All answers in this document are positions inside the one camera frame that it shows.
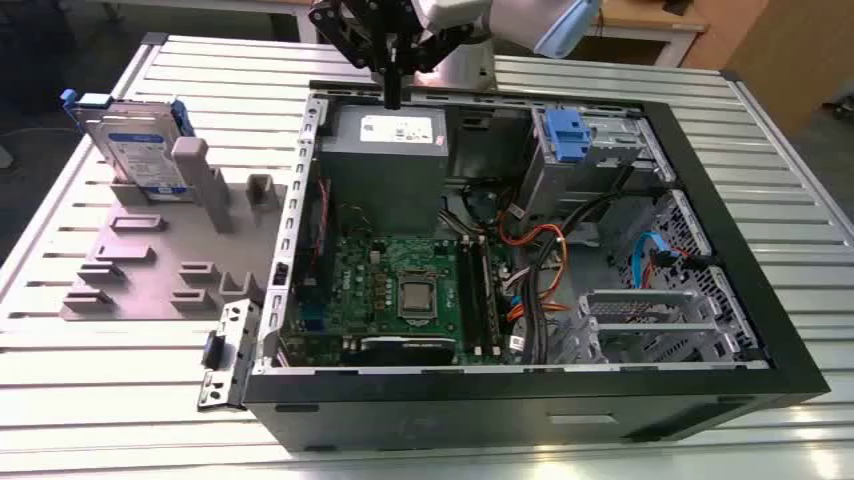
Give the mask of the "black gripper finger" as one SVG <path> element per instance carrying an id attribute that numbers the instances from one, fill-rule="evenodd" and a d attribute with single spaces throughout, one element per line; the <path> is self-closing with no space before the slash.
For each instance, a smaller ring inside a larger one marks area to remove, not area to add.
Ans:
<path id="1" fill-rule="evenodd" d="M 405 78 L 415 73 L 429 73 L 469 38 L 469 25 L 446 29 L 421 40 L 425 30 L 407 27 L 395 33 L 393 58 L 393 108 L 399 109 L 403 100 Z"/>
<path id="2" fill-rule="evenodd" d="M 382 1 L 314 1 L 308 19 L 356 69 L 367 68 L 383 87 L 383 103 L 395 108 L 395 64 L 387 44 Z"/>

